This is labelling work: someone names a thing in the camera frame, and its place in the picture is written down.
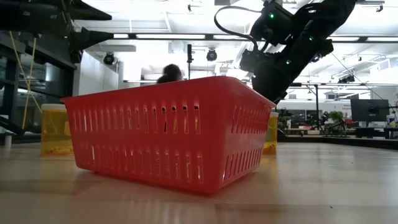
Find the yellow bin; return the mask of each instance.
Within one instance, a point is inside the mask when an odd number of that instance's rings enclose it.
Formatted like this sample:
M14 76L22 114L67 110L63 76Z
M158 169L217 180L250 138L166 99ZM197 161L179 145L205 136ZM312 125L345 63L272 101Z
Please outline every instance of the yellow bin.
M43 104L42 155L73 154L65 105Z
M264 145L264 154L275 155L277 148L278 136L278 117L279 113L271 112L268 122L268 130L266 135L266 143Z

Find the wooden floor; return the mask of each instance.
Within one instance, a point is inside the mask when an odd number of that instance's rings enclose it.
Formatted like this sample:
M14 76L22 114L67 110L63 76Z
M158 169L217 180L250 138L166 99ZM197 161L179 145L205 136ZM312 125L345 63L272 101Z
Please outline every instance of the wooden floor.
M0 149L0 223L398 223L398 151L280 144L213 197L109 179L39 145Z

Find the red plastic basket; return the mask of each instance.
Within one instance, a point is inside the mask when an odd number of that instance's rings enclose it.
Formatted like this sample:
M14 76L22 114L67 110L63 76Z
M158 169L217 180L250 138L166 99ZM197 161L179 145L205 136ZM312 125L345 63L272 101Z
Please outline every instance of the red plastic basket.
M230 77L63 101L79 168L204 194L259 166L274 107Z

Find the dark hair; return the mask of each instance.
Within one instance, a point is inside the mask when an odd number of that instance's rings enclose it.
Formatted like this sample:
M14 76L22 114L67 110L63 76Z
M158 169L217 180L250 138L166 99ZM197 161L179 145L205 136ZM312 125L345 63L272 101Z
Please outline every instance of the dark hair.
M178 66L170 64L163 68L163 76L157 80L157 83L175 82L182 76Z

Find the black pole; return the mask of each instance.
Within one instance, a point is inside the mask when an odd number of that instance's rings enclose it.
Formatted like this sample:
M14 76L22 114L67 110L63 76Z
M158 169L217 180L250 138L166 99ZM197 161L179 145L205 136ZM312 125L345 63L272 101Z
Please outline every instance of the black pole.
M191 62L188 62L188 80L191 79Z
M317 129L319 130L319 98L318 98L318 85L315 86L315 97L317 102Z
M188 80L190 80L191 79L191 63L193 61L193 58L192 58L192 44L188 44L187 45L187 55L188 55L188 60L187 60L187 63L188 63Z

